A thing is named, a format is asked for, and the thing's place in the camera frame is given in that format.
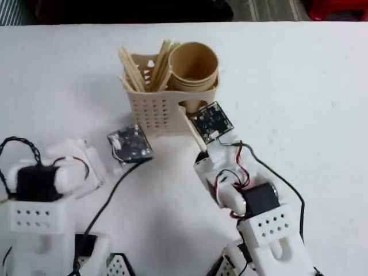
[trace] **white tabletop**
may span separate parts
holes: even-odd
[[[314,264],[326,276],[363,276],[367,30],[367,23],[337,22],[3,27],[0,140],[25,136],[43,150],[82,136],[107,160],[105,136],[131,111],[117,80],[118,48],[156,53],[167,38],[204,42],[219,56],[216,99],[237,132],[305,197],[305,243]],[[122,183],[94,231],[111,235],[113,250],[126,253],[137,275],[205,275],[238,238],[236,222],[196,176],[194,139],[151,143],[155,159]],[[26,147],[10,145],[1,168],[28,156]],[[111,187],[78,202],[78,230]],[[290,199],[298,212],[296,197]],[[0,210],[5,220],[5,205]],[[0,242],[10,235],[4,225]],[[10,243],[2,242],[0,253]]]

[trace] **chopstick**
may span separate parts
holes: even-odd
[[[170,49],[165,54],[165,56],[162,60],[162,65],[160,66],[160,69],[159,69],[158,76],[154,80],[154,86],[153,86],[152,91],[162,91],[161,87],[163,86],[163,82],[165,82],[165,79],[167,78],[167,74],[168,74],[167,70],[169,70],[168,63],[167,63],[168,62],[168,57],[170,56],[172,51],[174,49],[176,49],[176,47],[179,46],[179,45],[180,45],[179,42],[174,43],[173,45],[171,45]]]
[[[157,56],[157,58],[155,60],[155,68],[154,68],[154,70],[152,72],[152,75],[151,75],[151,83],[149,84],[149,91],[153,91],[154,85],[157,81],[156,77],[157,77],[157,74],[158,74],[158,72],[160,70],[160,67],[161,67],[161,64],[162,64],[162,60],[163,60],[165,54],[170,49],[170,44],[171,44],[170,40],[164,40],[162,45],[161,45],[159,55]]]
[[[140,77],[143,79],[141,73],[138,71],[135,66],[132,57],[128,54],[125,49],[121,48],[119,50],[119,58],[124,65],[125,72],[130,78],[135,91],[145,92],[144,84],[142,84]]]

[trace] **floor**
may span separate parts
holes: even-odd
[[[307,10],[312,0],[226,0],[233,9],[234,21],[311,21]],[[328,21],[357,21],[351,11],[330,14]]]

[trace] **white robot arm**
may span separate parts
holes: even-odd
[[[207,144],[194,168],[219,207],[229,208],[237,219],[241,239],[223,253],[233,274],[244,275],[250,266],[259,276],[322,275],[304,246],[302,223],[286,202],[288,186],[300,196],[294,187],[237,140],[217,103],[200,110],[191,121]],[[211,275],[226,275],[220,268]]]

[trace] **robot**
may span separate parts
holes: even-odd
[[[194,164],[201,182],[220,208],[231,210],[241,239],[227,245],[209,275],[322,276],[313,267],[302,239],[304,201],[297,190],[237,139],[215,102],[191,118],[206,144]],[[248,150],[240,160],[242,149]],[[292,188],[302,201],[301,221],[286,201]]]
[[[3,259],[5,276],[133,275],[124,254],[113,254],[107,234],[75,232],[75,201],[104,182],[104,168],[93,147],[67,140],[48,149],[48,156],[73,152],[54,161],[43,159],[27,139],[9,141],[30,146],[34,160],[13,166],[7,179],[10,229],[14,244]]]
[[[190,121],[206,144],[194,169],[219,207],[231,210],[240,235],[224,248],[208,275],[244,276],[249,266],[259,276],[323,276],[313,267],[304,246],[304,201],[297,190],[237,139],[217,102],[202,108]],[[146,161],[148,154],[152,157],[151,147],[140,132],[134,126],[108,136],[117,160],[133,163]],[[241,159],[243,149],[248,153]],[[17,264],[7,276],[100,276],[109,275],[112,269],[114,275],[131,275],[123,255],[106,265],[111,254],[106,235],[88,231],[75,234],[75,195],[94,171],[85,161],[88,156],[59,158],[58,164],[45,166],[39,152],[33,151],[36,164],[28,161],[14,166],[6,185],[11,198],[10,226],[16,234],[13,263]],[[300,223],[285,197],[288,186],[302,200]],[[76,264],[75,252],[88,261],[83,263],[79,258],[82,264]]]

